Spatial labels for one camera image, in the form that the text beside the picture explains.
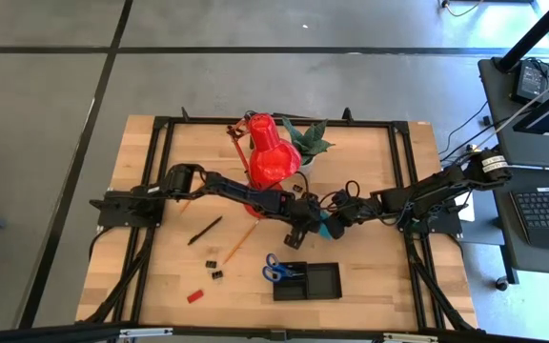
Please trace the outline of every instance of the black tray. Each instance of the black tray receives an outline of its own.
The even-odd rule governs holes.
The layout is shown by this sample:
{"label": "black tray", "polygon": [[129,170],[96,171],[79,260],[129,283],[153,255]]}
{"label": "black tray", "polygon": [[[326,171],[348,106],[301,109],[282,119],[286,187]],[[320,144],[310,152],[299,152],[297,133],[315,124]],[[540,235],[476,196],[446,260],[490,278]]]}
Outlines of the black tray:
{"label": "black tray", "polygon": [[342,297],[337,263],[281,262],[299,276],[273,283],[274,301],[338,299]]}

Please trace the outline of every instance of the concrete floor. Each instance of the concrete floor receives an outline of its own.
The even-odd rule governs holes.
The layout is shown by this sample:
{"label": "concrete floor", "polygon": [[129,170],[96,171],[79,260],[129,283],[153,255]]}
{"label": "concrete floor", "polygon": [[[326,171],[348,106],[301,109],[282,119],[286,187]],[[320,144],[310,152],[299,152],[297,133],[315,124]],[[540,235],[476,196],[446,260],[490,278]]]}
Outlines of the concrete floor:
{"label": "concrete floor", "polygon": [[[108,46],[122,5],[0,0],[0,46]],[[135,0],[122,46],[509,48],[535,20],[531,6],[510,4],[483,4],[454,18],[438,11],[435,0]],[[548,40],[539,46],[549,48]],[[0,216],[9,222],[0,230],[0,329],[13,326],[104,60],[103,54],[0,54]],[[36,325],[74,320],[97,216],[88,200],[109,183],[129,114],[178,115],[184,106],[195,116],[237,117],[251,109],[338,118],[348,106],[356,118],[430,121],[443,149],[448,132],[485,101],[477,61],[118,55]],[[471,123],[452,145],[478,129]],[[466,246],[465,261],[482,329],[549,339],[549,274],[522,272],[519,286],[499,293],[490,286],[503,275],[497,247]]]}

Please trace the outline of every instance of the red lamp shade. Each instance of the red lamp shade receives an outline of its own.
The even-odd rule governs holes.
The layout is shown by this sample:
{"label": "red lamp shade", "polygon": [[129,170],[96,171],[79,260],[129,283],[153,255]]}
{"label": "red lamp shade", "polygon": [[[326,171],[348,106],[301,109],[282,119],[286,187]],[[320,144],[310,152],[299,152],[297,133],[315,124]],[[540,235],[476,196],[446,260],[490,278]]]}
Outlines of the red lamp shade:
{"label": "red lamp shade", "polygon": [[254,151],[249,159],[249,175],[254,187],[265,189],[293,175],[300,168],[300,153],[292,143],[281,139],[273,118],[254,114],[249,121]]}

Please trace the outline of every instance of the wooden table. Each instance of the wooden table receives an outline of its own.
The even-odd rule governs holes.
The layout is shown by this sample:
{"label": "wooden table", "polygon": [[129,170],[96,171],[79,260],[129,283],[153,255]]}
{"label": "wooden table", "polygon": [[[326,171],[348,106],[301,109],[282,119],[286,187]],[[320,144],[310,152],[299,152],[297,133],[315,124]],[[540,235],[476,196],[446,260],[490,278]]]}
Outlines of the wooden table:
{"label": "wooden table", "polygon": [[[129,117],[113,171],[111,187],[128,190],[141,180],[153,117]],[[418,178],[438,172],[432,126],[409,123]],[[282,137],[289,137],[283,128]],[[375,128],[326,130],[335,143],[315,161],[310,190],[319,195],[339,190],[347,180],[361,185],[361,195],[395,186],[387,131]],[[408,172],[401,137],[398,139],[405,184]],[[157,166],[161,147],[156,151]],[[223,125],[177,124],[169,166],[198,163],[207,171],[246,181],[243,167]],[[155,180],[157,168],[153,169]],[[288,182],[302,185],[298,179]],[[221,264],[230,248],[255,222],[237,203],[217,196],[195,200],[181,215],[184,203],[166,203],[157,229],[141,309],[142,324],[167,326],[414,331],[417,329],[408,262],[402,236],[378,221],[355,225],[339,240],[309,233],[299,250],[283,244],[290,227],[262,220],[234,257],[223,266],[224,277],[213,281],[205,261]],[[223,215],[222,221],[196,243],[188,240]],[[118,281],[129,229],[116,228],[97,242],[89,265],[77,319],[92,314]],[[473,326],[477,325],[463,260],[458,246],[445,235],[431,235],[439,286]],[[273,285],[261,274],[265,256],[274,252],[283,261],[338,262],[342,298],[338,300],[274,302]],[[204,296],[192,304],[196,290]],[[123,318],[129,318],[133,285],[127,292]],[[427,289],[423,297],[428,324],[433,311]]]}

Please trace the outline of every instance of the scissors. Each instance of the scissors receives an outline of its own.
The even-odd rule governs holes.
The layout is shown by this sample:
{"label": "scissors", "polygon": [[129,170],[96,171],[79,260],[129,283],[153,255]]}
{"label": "scissors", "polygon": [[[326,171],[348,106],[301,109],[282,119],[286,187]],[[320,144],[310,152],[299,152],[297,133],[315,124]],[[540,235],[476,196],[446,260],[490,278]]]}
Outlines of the scissors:
{"label": "scissors", "polygon": [[294,272],[281,265],[274,253],[266,255],[266,266],[262,269],[262,274],[270,282],[279,282],[287,277],[303,275],[301,272]]}

